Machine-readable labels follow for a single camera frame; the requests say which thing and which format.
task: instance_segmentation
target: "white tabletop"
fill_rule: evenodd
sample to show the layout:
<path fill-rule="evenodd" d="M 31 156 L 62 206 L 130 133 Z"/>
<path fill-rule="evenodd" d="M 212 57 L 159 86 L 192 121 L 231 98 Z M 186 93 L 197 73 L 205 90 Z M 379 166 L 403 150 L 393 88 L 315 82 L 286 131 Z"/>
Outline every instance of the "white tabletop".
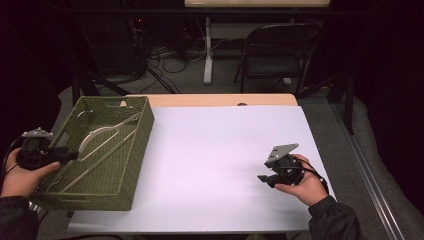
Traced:
<path fill-rule="evenodd" d="M 76 211 L 69 231 L 249 233 L 308 230 L 297 198 L 257 175 L 273 146 L 299 143 L 328 180 L 301 107 L 154 107 L 131 211 Z M 329 182 L 330 194 L 333 194 Z"/>
<path fill-rule="evenodd" d="M 185 0 L 186 7 L 327 7 L 330 0 Z"/>

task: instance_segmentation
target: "person's left hand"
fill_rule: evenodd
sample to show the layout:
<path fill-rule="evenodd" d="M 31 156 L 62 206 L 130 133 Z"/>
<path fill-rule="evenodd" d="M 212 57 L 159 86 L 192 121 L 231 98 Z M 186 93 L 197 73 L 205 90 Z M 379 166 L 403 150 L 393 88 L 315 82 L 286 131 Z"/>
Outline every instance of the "person's left hand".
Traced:
<path fill-rule="evenodd" d="M 0 197 L 29 197 L 35 191 L 41 179 L 60 167 L 59 162 L 54 162 L 34 171 L 23 169 L 16 163 L 18 151 L 19 148 L 13 150 L 7 158 L 5 173 L 10 172 L 5 176 Z"/>

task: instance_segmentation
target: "table leg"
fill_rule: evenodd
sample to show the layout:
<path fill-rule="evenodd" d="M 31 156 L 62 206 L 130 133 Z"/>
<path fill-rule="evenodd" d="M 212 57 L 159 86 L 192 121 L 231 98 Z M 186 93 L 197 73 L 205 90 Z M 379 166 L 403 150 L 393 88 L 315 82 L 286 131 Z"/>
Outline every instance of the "table leg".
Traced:
<path fill-rule="evenodd" d="M 206 18 L 206 61 L 205 75 L 203 78 L 205 85 L 212 83 L 212 49 L 211 49 L 211 22 L 210 18 Z"/>

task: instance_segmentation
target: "gray carpet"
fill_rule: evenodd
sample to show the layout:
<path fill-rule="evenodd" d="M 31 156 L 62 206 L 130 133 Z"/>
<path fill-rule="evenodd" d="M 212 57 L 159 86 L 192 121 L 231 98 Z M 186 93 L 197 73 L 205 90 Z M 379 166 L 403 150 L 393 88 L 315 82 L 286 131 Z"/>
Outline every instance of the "gray carpet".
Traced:
<path fill-rule="evenodd" d="M 172 80 L 178 86 L 177 91 L 181 93 L 238 93 L 239 83 L 234 84 L 232 82 L 238 60 L 235 58 L 220 58 L 219 49 L 216 51 L 215 57 L 213 80 L 209 86 L 203 84 L 203 59 L 189 61 L 187 65 L 181 60 L 165 60 L 166 70 L 181 70 L 179 73 L 168 73 L 164 71 L 162 68 L 163 61 L 161 61 L 160 70 L 154 67 L 157 65 L 157 61 L 155 60 L 151 61 L 152 64 L 150 67 L 158 73 L 162 72 Z M 122 81 L 122 78 L 114 78 L 112 81 L 119 82 Z M 120 86 L 131 93 L 140 93 L 142 89 L 149 86 L 143 93 L 168 93 L 150 74 L 147 74 L 142 79 L 126 82 Z M 277 80 L 248 80 L 246 82 L 246 92 L 249 93 L 293 92 L 293 89 L 294 84 L 292 86 L 285 86 Z M 99 86 L 99 90 L 102 95 L 116 95 L 101 86 Z M 326 89 L 323 89 L 313 96 L 300 100 L 299 105 L 302 106 L 306 114 L 336 197 L 340 202 L 352 206 L 355 209 L 364 235 L 368 239 L 390 239 L 381 217 L 375 208 L 375 203 L 361 178 L 357 165 L 356 152 L 345 134 L 343 125 L 340 124 L 339 115 L 334 110 L 335 106 L 328 104 L 323 97 L 326 91 Z M 54 133 L 58 131 L 72 109 L 70 89 L 62 92 L 60 98 L 62 100 L 62 110 L 52 130 Z M 360 150 L 366 158 L 381 191 L 388 200 L 388 205 L 401 229 L 403 239 L 421 239 L 424 236 L 424 218 L 403 196 L 396 181 L 387 172 L 384 164 L 381 162 L 366 113 L 366 107 L 359 100 L 355 99 L 353 119 L 354 138 L 358 142 Z M 78 235 L 66 233 L 68 222 L 69 219 L 66 217 L 66 211 L 49 212 L 40 227 L 38 239 L 60 239 Z M 124 236 L 124 238 L 133 239 L 132 236 Z M 296 236 L 296 239 L 309 240 L 311 238 L 308 233 L 302 233 Z"/>

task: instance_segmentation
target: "chair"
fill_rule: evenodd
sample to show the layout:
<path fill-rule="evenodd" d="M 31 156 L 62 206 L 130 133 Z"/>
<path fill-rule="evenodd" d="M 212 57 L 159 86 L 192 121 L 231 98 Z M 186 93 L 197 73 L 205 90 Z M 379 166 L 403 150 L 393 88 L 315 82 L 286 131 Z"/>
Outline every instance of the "chair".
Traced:
<path fill-rule="evenodd" d="M 298 78 L 297 95 L 320 32 L 312 23 L 271 24 L 253 30 L 246 38 L 234 78 L 237 82 L 242 75 L 240 93 L 245 78 Z"/>

